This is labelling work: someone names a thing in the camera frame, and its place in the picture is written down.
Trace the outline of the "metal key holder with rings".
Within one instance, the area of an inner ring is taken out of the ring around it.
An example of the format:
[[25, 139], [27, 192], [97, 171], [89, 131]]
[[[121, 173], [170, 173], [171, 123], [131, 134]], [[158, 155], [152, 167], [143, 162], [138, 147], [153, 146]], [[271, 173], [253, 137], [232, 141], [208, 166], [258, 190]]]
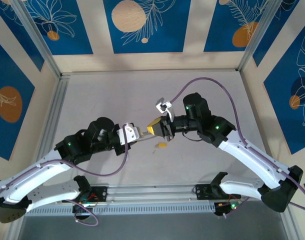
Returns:
[[152, 135], [152, 134], [146, 134], [144, 135], [143, 137], [133, 141], [133, 142], [130, 142], [129, 145], [132, 146], [136, 143], [139, 143], [139, 142], [143, 142], [143, 141], [148, 141], [148, 140], [151, 140], [151, 139], [154, 139], [156, 138], [157, 136], [156, 135]]

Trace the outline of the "black base controller box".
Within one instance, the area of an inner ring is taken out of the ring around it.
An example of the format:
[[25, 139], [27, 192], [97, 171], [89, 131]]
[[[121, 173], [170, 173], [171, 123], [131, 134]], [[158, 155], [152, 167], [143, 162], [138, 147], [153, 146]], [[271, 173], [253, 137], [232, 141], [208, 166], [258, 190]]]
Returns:
[[73, 204], [72, 213], [76, 221], [84, 221], [91, 217], [92, 215], [87, 211], [89, 208], [81, 207], [80, 204]]
[[214, 214], [219, 217], [224, 217], [224, 216], [232, 213], [234, 210], [236, 210], [240, 204], [241, 204], [240, 200], [215, 202], [214, 203], [214, 207], [215, 207]]

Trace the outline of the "aluminium side rail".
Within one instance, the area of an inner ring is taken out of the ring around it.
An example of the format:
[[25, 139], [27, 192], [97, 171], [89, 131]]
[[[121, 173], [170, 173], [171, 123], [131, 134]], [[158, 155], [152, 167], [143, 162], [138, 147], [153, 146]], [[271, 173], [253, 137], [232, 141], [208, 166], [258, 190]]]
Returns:
[[49, 153], [50, 150], [53, 149], [58, 122], [64, 104], [69, 80], [69, 75], [63, 75], [55, 88], [49, 113], [45, 122], [44, 132], [42, 134], [39, 150], [37, 153], [37, 161], [42, 159], [46, 154]]

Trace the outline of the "aluminium front rail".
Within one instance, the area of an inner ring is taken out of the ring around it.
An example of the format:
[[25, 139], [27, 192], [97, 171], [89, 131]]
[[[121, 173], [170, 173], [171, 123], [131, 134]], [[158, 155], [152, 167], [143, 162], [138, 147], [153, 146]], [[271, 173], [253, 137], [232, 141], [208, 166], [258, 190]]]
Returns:
[[186, 202], [197, 200], [193, 185], [147, 185], [147, 186], [107, 186], [93, 185], [85, 190], [74, 180], [54, 185], [42, 185], [37, 188], [34, 196], [50, 203], [61, 202], [67, 199], [79, 203], [96, 204], [87, 202], [92, 187], [108, 187], [105, 203], [148, 203], [148, 202]]

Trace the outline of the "aluminium frame post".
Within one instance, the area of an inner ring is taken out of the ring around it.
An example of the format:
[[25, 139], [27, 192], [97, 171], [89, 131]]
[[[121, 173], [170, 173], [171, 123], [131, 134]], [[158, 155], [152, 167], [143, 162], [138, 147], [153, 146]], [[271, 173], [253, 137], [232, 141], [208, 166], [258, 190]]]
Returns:
[[279, 6], [281, 5], [282, 0], [269, 0], [267, 7], [264, 10], [260, 21], [257, 24], [257, 27], [245, 48], [244, 54], [237, 66], [238, 72], [243, 72], [246, 69], [247, 64], [253, 57], [254, 52], [258, 48], [259, 43], [263, 39], [268, 27], [270, 26]]
[[54, 76], [56, 76], [57, 79], [60, 80], [62, 73], [56, 64], [53, 55], [44, 38], [42, 37], [37, 25], [25, 7], [25, 4], [21, 0], [9, 0], [9, 2], [11, 3], [11, 7], [21, 21], [30, 39], [33, 41], [34, 45], [50, 68], [51, 72], [54, 74]]
[[290, 209], [287, 208], [284, 212], [280, 213], [280, 217], [285, 229], [287, 240], [302, 240], [301, 233], [297, 229], [295, 219], [292, 216]]
[[24, 219], [21, 217], [10, 224], [4, 240], [18, 240]]

